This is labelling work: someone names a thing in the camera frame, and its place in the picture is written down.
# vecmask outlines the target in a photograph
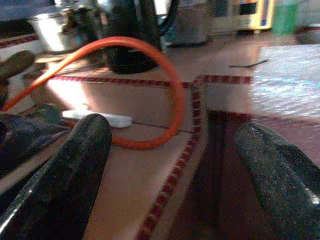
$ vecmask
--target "green bottle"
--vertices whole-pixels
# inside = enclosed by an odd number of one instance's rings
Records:
[[[272,32],[277,35],[293,34],[298,4],[296,0],[277,0],[274,9]]]

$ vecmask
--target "bubble wrap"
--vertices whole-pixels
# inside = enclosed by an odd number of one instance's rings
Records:
[[[251,84],[253,113],[320,120],[320,44],[262,47],[265,59]]]

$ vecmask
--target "orange cable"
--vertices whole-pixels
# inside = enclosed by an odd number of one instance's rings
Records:
[[[135,149],[135,150],[152,149],[166,143],[178,132],[179,127],[183,122],[184,112],[185,112],[185,90],[182,86],[182,83],[180,81],[180,78],[174,66],[169,62],[169,59],[152,45],[132,37],[112,36],[112,37],[107,37],[98,41],[94,41],[92,43],[89,43],[86,46],[83,46],[77,51],[69,54],[69,56],[64,60],[62,60],[56,68],[49,69],[47,72],[39,76],[30,86],[28,86],[22,92],[20,92],[17,96],[12,98],[3,107],[2,111],[5,112],[10,108],[12,108],[21,99],[23,99],[25,96],[30,94],[34,89],[36,89],[40,85],[47,82],[50,78],[52,78],[56,73],[58,73],[68,64],[76,61],[77,59],[95,50],[105,48],[105,47],[113,47],[113,46],[123,46],[123,47],[138,49],[158,63],[158,65],[165,71],[165,73],[169,77],[170,85],[173,88],[173,97],[175,101],[175,113],[174,113],[173,120],[169,124],[169,128],[161,136],[158,136],[152,140],[146,140],[146,141],[134,141],[134,140],[128,140],[128,139],[123,139],[123,138],[114,136],[112,137],[112,142],[123,148]]]

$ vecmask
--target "stainless steel pot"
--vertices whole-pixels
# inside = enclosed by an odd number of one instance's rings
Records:
[[[54,8],[28,21],[49,53],[64,54],[97,40],[94,17],[89,8]]]

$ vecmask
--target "black pot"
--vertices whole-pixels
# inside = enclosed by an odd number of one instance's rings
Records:
[[[158,25],[154,0],[98,0],[104,38],[125,36],[143,40],[161,50],[160,37],[175,20],[179,0],[172,0],[165,21]],[[136,49],[106,49],[108,66],[118,74],[141,73],[157,64]]]

